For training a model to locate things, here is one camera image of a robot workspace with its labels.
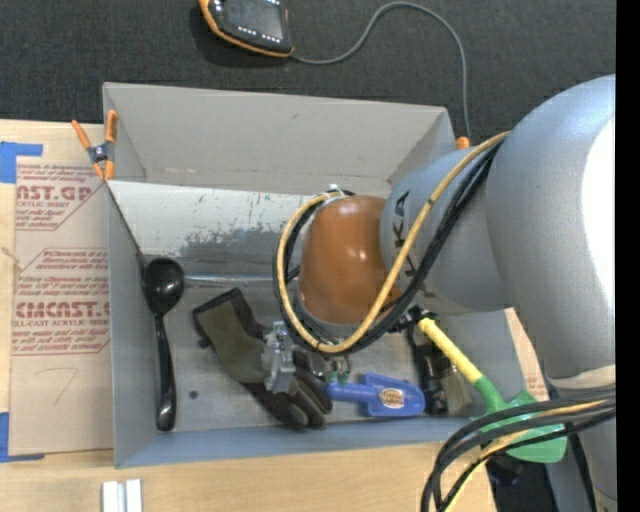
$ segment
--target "cardboard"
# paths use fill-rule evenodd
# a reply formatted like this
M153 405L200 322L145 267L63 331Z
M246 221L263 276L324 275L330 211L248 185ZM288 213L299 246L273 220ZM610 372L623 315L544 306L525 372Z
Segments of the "cardboard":
M101 125L85 128L104 140ZM11 351L9 454L110 448L102 182L70 124L2 121L0 140L42 145L42 156L18 157L16 183L3 184L15 228L2 256L12 265L3 277L15 274L3 287L12 299L2 321L11 335L2 345Z

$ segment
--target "black cable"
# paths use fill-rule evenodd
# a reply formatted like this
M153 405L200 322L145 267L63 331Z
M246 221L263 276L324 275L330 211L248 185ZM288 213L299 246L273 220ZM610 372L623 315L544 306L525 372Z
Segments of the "black cable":
M491 457L494 457L496 455L504 454L504 453L508 452L509 450L512 450L514 448L519 448L521 446L527 446L527 445L531 445L531 444L535 444L535 443L540 443L540 442L556 439L558 437L570 436L570 435L577 434L578 432L581 432L581 431L586 430L588 428L593 428L593 427L599 425L600 423L603 423L605 421L609 421L614 416L615 416L615 412L602 413L602 414L599 414L599 415L597 415L597 416L595 416L595 417L593 417L593 418L591 418L589 420L586 420L586 421L582 422L579 425L571 425L569 427L565 426L565 428L562 431L552 432L550 434L545 434L543 436L538 436L536 438L519 441L517 443L513 443L511 445L505 446L504 448L502 448L500 450L496 450L493 453L486 454L486 455L478 458L476 461L473 462L473 464L471 464L460 475L460 477L456 480L456 482L449 489L449 492L447 493L445 498L441 500L440 504L436 505L437 506L437 512L444 512L447 509L447 507L452 503L452 501L455 499L455 497L458 495L458 493L462 489L462 486L464 485L465 481L469 478L469 476L471 476L471 474L475 471L475 469L480 464L482 464L485 460L487 460L487 459L489 459ZM421 502L421 510L422 511L426 512L428 510L429 501L430 501L430 496L426 496L425 494L423 494L423 498L422 498L422 502Z
M515 418L517 416L524 416L529 414L535 414L538 412L546 412L553 409L559 409L562 407L572 407L575 405L587 404L591 402L596 402L599 400L611 400L615 399L616 390L615 389L605 389L600 391L592 391L589 393L583 393L581 395L576 395L567 398L556 398L551 401L545 402L535 402L531 404L519 405L516 407L510 407L509 409L504 409L502 411L497 411L491 413L487 416L482 416L476 420L473 420L463 427L459 428L453 435L451 435L445 444L440 449L438 458L436 461L440 459L440 454L444 456L444 454L452 449L454 443L464 439L470 434L481 430L484 427L491 425L492 423L497 423L499 421L504 421L509 418Z
M448 205L445 216L441 219L436 233L434 234L420 264L418 265L418 268L416 269L416 273L412 276L412 279L405 292L394 302L391 311L385 314L380 322L378 322L378 324L376 324L372 329L367 331L362 336L362 338L358 340L358 342L354 343L351 347L341 352L340 355L347 355L368 347L369 345L371 345L371 343L381 338L384 334L386 334L390 329L394 327L400 316L404 313L404 311L407 309L407 307L413 301L415 295L419 291L422 282L433 266L436 257L440 253L440 249L444 245L444 242L446 241L448 235L451 233L456 221L464 211L464 208L480 188L480 185L484 182L484 180L486 180L489 169L491 167L491 163L493 162L493 158L500 148L501 144L502 142L496 144L488 151L480 155L478 159L473 163L467 175L462 179L460 185L456 189L454 196L451 199L451 202ZM288 262L285 262L285 274L287 273L287 263ZM282 297L280 296L278 290L276 290L276 298L281 304L285 323L290 327L292 332L295 332L295 329L292 328L291 320L288 318L284 307L282 307ZM305 344L304 340L302 340L298 335L294 336L294 340L298 343Z
M383 5L382 7L380 7L371 17L371 20L369 21L369 24L367 25L367 27L365 28L363 34L360 36L360 39L358 39L358 41L345 53L343 53L342 55L338 56L338 57L334 57L331 59L325 59L325 60L312 60L312 59L307 59L304 57L298 57L298 55L294 52L291 55L291 59L292 60L296 60L298 62L301 62L303 64L313 64L316 66L326 66L329 64L337 64L339 62L343 62L345 60L347 60L348 58L352 57L358 50L360 50L360 48L362 47L362 45L364 45L365 41L368 39L369 34L371 33L371 30L373 29L374 25L376 24L376 22L378 21L378 19L380 19L380 17L382 17L383 14L397 9L397 8L408 8L408 9L414 9L416 11L419 11L423 14L427 14L429 16L431 16L432 18L434 18L435 20L437 20L438 22L440 22L451 34L451 36L453 37L457 47L458 47L458 51L460 52L460 61L462 64L462 111L463 111L463 115L464 115L464 124L465 124L465 128L467 130L467 136L469 138L471 138L471 126L469 123L469 106L468 106L468 99L467 99L467 89L468 89L468 85L467 85L467 59L465 57L465 53L464 53L464 47L462 45L462 41L460 40L460 37L458 36L458 34L456 33L456 31L453 29L453 27L447 23L447 21L439 16L438 14L436 14L435 12L433 12L430 9L427 9L426 7L423 7L422 5L418 5L418 4L414 4L411 2L389 2L388 4Z
M612 407L611 406L602 406L602 407L596 407L591 411L584 411L584 412L580 412L580 413L576 413L576 414L561 414L561 415L557 415L557 416L550 416L550 417L544 417L544 418L534 418L534 420L537 421L522 421L522 422L517 422L517 423L513 423L510 425L511 428L507 428L505 427L504 429L495 429L492 430L490 432L487 432L486 434L483 434L481 436L478 436L477 439L472 439L470 441L467 441L465 443L462 443L462 445L456 449L454 451L454 453L451 453L449 457L447 457L446 459L442 460L440 462L440 464L434 468L434 471L431 474L430 477L430 482L429 482L429 487L433 488L433 495L434 495L434 499L436 500L436 502L439 502L441 499L440 496L440 478L442 477L442 474L444 473L444 471L446 470L446 468L451 465L457 458L459 458L462 454L474 449L474 448L478 448L478 447L482 447L485 446L486 444L488 444L489 442L502 437L504 435L508 435L508 434L516 434L518 432L525 432L531 429L535 429L535 428L539 428L539 427L544 427L544 426L550 426L550 425L562 425L562 424L566 424L569 422L575 422L575 421L584 421L586 419L589 419L593 416L593 414L595 412L598 411L603 411L603 412L610 412L612 411ZM510 446L509 450L515 449L515 446Z
M575 422L577 420L581 420L584 417L586 418L592 417L593 414L595 414L598 411L610 411L612 407L613 407L613 410L615 410L615 400L608 399L608 400L604 400L603 403L596 402L592 407L584 411L577 411L577 412L568 413L568 414L565 414L565 413L557 414L555 416L532 417L526 420L516 421L514 423L502 425L488 432L478 434L474 438L468 441L461 442L456 447L448 450L446 453L444 451L445 447L443 446L443 448L440 450L440 453L438 454L438 457L436 458L433 471L429 476L429 479L427 480L427 484L425 485L425 492L427 492L428 494L430 494L431 492L434 492L436 502L438 502L440 498L440 496L438 495L439 481L442 473L454 460L456 460L458 457L460 457L462 454L464 454L469 450L477 448L478 446L484 446L489 442L499 437L503 437L505 435L515 434L518 432L523 432L523 431L531 430L531 429L542 427L542 426L550 426L555 424ZM550 407L548 410L554 410L557 408L558 407L554 406L554 407ZM515 446L516 446L515 443L510 445L508 450L515 448Z

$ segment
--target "orange clip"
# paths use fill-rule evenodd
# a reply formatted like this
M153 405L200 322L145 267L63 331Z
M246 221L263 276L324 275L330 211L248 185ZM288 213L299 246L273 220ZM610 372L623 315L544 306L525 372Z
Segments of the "orange clip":
M107 113L107 122L105 127L105 141L99 146L92 146L89 142L86 132L80 126L80 123L75 119L71 121L71 126L76 131L76 135L82 144L82 147L87 150L91 162L93 163L93 169L102 181L105 179L111 180L115 174L115 163L113 161L113 147L117 138L117 124L118 114L115 110L109 110Z

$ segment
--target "black ladle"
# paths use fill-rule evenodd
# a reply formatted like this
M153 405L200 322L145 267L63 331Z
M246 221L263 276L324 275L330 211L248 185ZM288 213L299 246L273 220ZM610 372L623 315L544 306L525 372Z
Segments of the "black ladle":
M176 379L163 319L182 297L184 271L172 259L157 258L145 268L142 288L153 313L160 359L160 404L156 425L158 430L166 432L176 424Z

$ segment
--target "cable bundle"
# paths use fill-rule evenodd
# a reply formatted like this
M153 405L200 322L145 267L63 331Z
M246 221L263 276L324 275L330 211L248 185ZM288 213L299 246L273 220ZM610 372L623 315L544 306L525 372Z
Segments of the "cable bundle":
M532 413L535 415L529 419L486 431L487 427L498 421ZM435 505L436 512L450 510L469 476L493 456L507 453L520 446L577 434L610 420L615 415L616 390L612 388L571 398L513 407L472 421L453 434L440 449L422 493L421 511L428 512L431 502ZM547 435L522 440L522 434L527 430L550 424L563 424L564 428ZM447 495L442 497L440 480L444 471L458 457L476 448L481 448L480 455L467 466Z

